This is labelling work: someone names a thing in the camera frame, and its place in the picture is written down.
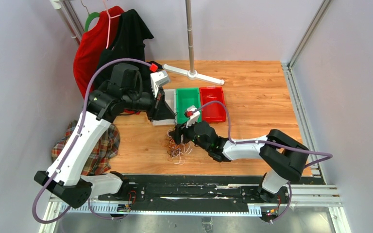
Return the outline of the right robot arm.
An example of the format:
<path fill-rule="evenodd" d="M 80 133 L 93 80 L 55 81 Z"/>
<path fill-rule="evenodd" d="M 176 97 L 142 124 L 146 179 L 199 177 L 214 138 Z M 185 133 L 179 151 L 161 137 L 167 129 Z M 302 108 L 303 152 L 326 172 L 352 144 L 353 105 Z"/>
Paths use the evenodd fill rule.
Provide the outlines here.
<path fill-rule="evenodd" d="M 263 176 L 256 192 L 264 202 L 273 201 L 287 183 L 300 180 L 311 154 L 307 147 L 278 129 L 258 138 L 229 139 L 217 135 L 214 128 L 202 121 L 191 126 L 177 124 L 169 136 L 177 145 L 192 142 L 217 162 L 265 161 L 271 170 Z"/>

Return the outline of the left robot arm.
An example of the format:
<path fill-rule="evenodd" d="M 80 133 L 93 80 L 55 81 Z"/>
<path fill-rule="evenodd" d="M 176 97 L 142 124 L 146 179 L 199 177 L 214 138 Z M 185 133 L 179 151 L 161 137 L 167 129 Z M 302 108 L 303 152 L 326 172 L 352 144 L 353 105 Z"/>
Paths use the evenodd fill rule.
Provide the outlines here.
<path fill-rule="evenodd" d="M 167 72 L 151 73 L 148 91 L 143 90 L 142 81 L 138 67 L 128 63 L 115 65 L 110 79 L 89 94 L 78 124 L 60 155 L 47 170 L 38 171 L 34 180 L 72 208 L 104 194 L 125 200 L 129 187 L 122 174 L 84 176 L 82 170 L 100 137 L 125 110 L 145 112 L 150 121 L 175 119 L 163 90 L 170 81 Z"/>

